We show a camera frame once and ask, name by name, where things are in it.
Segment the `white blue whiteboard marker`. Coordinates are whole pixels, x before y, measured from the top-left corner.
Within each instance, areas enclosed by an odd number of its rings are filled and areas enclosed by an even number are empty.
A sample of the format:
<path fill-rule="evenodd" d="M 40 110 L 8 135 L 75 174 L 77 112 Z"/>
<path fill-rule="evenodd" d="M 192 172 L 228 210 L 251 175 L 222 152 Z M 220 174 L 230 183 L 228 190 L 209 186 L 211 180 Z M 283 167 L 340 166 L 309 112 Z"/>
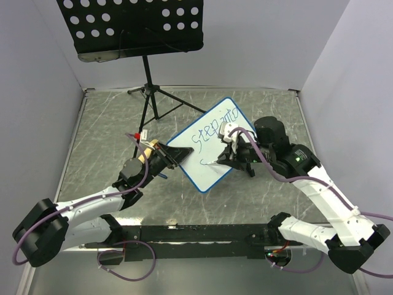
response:
<path fill-rule="evenodd" d="M 217 165 L 217 164 L 218 163 L 217 163 L 216 160 L 213 160 L 213 161 L 210 161 L 210 162 L 206 163 L 206 165 Z"/>

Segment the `blue framed whiteboard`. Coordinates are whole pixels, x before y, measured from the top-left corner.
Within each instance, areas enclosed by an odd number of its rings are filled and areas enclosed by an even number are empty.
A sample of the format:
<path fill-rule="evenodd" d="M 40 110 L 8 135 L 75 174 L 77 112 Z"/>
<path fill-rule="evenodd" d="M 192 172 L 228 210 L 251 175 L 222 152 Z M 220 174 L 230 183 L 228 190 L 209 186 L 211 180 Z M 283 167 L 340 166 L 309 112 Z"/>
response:
<path fill-rule="evenodd" d="M 180 167 L 201 193 L 210 190 L 232 170 L 225 165 L 206 165 L 217 160 L 226 147 L 218 138 L 222 122 L 235 123 L 246 130 L 254 129 L 235 101 L 226 97 L 167 142 L 172 147 L 194 148 Z"/>

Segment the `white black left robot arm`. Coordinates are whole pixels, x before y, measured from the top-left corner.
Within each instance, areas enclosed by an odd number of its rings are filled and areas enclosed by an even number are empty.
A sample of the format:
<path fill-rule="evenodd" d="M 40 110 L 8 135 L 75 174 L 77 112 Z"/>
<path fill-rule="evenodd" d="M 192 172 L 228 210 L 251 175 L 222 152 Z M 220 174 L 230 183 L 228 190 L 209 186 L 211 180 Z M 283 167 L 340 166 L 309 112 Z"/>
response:
<path fill-rule="evenodd" d="M 112 214 L 133 206 L 142 197 L 142 188 L 164 169 L 178 167 L 193 151 L 155 141 L 139 157 L 128 159 L 117 180 L 103 191 L 67 202 L 37 202 L 12 233 L 17 244 L 12 262 L 21 263 L 19 251 L 32 267 L 40 267 L 75 246 L 118 245 L 122 227 Z"/>

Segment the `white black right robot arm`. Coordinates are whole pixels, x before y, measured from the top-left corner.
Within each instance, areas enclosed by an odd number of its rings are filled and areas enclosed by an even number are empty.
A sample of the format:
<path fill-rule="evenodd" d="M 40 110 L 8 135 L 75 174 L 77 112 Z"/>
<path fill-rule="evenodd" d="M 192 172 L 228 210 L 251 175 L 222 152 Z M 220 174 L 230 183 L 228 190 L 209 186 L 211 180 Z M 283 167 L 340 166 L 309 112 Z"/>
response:
<path fill-rule="evenodd" d="M 353 274 L 390 236 L 384 224 L 371 218 L 391 217 L 359 210 L 326 172 L 321 161 L 303 144 L 291 143 L 284 124 L 273 116 L 254 122 L 246 130 L 233 122 L 222 122 L 218 137 L 227 146 L 216 162 L 237 170 L 251 170 L 252 163 L 263 163 L 282 183 L 291 183 L 307 196 L 329 223 L 328 227 L 301 221 L 279 213 L 268 223 L 268 238 L 275 245 L 285 241 L 313 247 L 326 254 L 345 273 Z"/>

